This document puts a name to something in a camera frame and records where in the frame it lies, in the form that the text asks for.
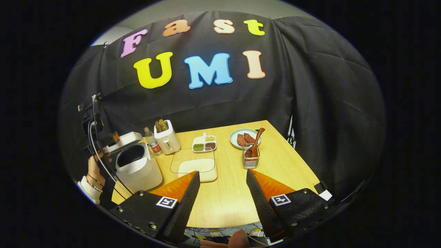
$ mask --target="rice cooker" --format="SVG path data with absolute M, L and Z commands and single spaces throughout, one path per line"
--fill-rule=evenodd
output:
M 142 139 L 140 133 L 129 132 L 115 145 L 103 148 L 106 153 L 118 153 L 116 175 L 132 192 L 146 191 L 162 182 L 158 163 L 147 144 L 140 142 Z

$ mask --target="plastic bottle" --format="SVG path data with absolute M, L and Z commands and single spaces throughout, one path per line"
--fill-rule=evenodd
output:
M 156 156 L 161 155 L 163 152 L 161 151 L 158 142 L 156 142 L 155 136 L 153 135 L 152 131 L 150 131 L 149 128 L 144 128 L 144 133 L 146 136 L 147 143 L 152 148 L 152 151 L 155 153 L 155 155 Z

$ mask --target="yellow letter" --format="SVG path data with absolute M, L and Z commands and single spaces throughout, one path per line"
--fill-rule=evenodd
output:
M 233 22 L 230 20 L 216 20 L 213 22 L 213 24 L 216 26 L 214 27 L 214 31 L 220 33 L 220 34 L 231 34 L 234 32 Z
M 260 65 L 259 56 L 262 55 L 259 51 L 245 51 L 242 53 L 248 59 L 248 66 L 250 67 L 250 73 L 247 76 L 250 79 L 261 79 L 265 77 L 265 73 L 262 71 L 262 66 Z
M 170 57 L 173 55 L 172 52 L 160 53 L 156 56 L 156 59 L 161 62 L 162 75 L 153 79 L 150 74 L 150 62 L 152 59 L 146 58 L 136 62 L 133 67 L 138 72 L 139 83 L 142 87 L 147 89 L 153 89 L 159 86 L 165 85 L 172 77 L 172 66 L 170 64 Z
M 190 26 L 188 25 L 187 20 L 177 20 L 167 24 L 164 28 L 165 30 L 162 32 L 162 35 L 170 36 L 176 33 L 186 32 L 190 29 Z
M 255 35 L 264 35 L 265 32 L 264 31 L 260 31 L 259 27 L 263 27 L 262 23 L 258 23 L 256 20 L 247 20 L 244 21 L 243 23 L 248 24 L 248 31 L 252 34 Z

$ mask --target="plate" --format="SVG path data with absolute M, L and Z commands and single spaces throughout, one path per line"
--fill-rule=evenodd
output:
M 242 147 L 237 143 L 237 135 L 238 134 L 243 135 L 243 133 L 249 134 L 254 139 L 257 136 L 257 131 L 253 130 L 253 129 L 249 129 L 249 128 L 242 128 L 242 129 L 238 129 L 238 130 L 232 132 L 230 135 L 230 142 L 232 145 L 234 145 L 235 147 L 237 147 L 239 149 L 242 149 Z M 257 145 L 259 145 L 261 141 L 262 141 L 262 136 L 260 136 L 259 140 L 257 141 Z
M 212 140 L 212 141 L 205 141 L 206 137 L 213 137 L 214 140 Z M 214 149 L 211 149 L 210 147 L 207 147 L 206 146 L 207 143 L 214 143 Z M 193 148 L 194 144 L 202 144 L 204 146 L 202 147 L 202 150 L 197 151 L 197 150 L 194 150 L 194 148 Z M 204 133 L 203 136 L 196 137 L 193 140 L 193 144 L 191 145 L 191 148 L 192 148 L 193 152 L 207 152 L 207 151 L 216 150 L 216 148 L 217 148 L 216 136 L 214 136 L 214 135 L 207 135 L 207 133 Z

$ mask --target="steak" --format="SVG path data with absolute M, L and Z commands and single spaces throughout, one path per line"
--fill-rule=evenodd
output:
M 238 134 L 237 135 L 237 143 L 243 147 L 243 145 L 245 145 L 247 143 L 247 141 L 245 140 L 245 138 L 243 137 L 242 134 Z
M 247 133 L 244 133 L 243 136 L 244 136 L 247 143 L 254 144 L 254 142 L 256 142 L 256 140 L 253 137 L 251 137 L 251 135 L 249 135 Z

